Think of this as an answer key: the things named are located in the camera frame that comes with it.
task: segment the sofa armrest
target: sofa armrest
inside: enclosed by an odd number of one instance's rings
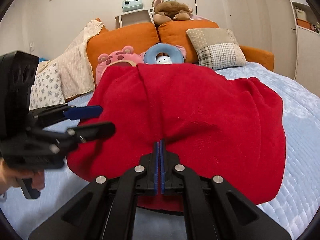
[[[240,48],[247,61],[257,62],[266,69],[273,71],[275,55],[272,52],[247,46],[240,46]]]

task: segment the brown mouse plush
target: brown mouse plush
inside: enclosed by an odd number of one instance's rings
[[[155,25],[161,25],[172,20],[190,20],[189,14],[193,12],[193,9],[190,6],[177,1],[164,2],[163,0],[153,0],[152,7],[155,11],[155,14],[153,15]]]

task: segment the small white table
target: small white table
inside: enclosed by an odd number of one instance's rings
[[[153,22],[153,17],[152,17],[152,10],[153,8],[143,8],[143,9],[139,9],[139,10],[134,10],[134,11],[130,11],[130,12],[125,12],[125,13],[122,13],[120,15],[117,15],[115,16],[115,19],[116,21],[119,21],[119,25],[120,25],[120,28],[122,28],[122,17],[125,16],[125,15],[129,15],[129,14],[133,14],[133,13],[137,13],[137,12],[147,12],[149,14],[149,17],[150,17],[150,20],[151,20],[151,23],[154,24]]]

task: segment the projector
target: projector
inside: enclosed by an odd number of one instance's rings
[[[130,12],[138,9],[143,9],[142,0],[124,0],[122,2],[123,12]]]

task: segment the beige throw blanket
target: beige throw blanket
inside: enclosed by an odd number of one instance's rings
[[[65,99],[95,89],[92,66],[87,56],[87,42],[99,34],[102,27],[103,23],[96,20],[90,21],[61,56],[38,66],[37,74],[42,72],[48,64],[57,63]]]

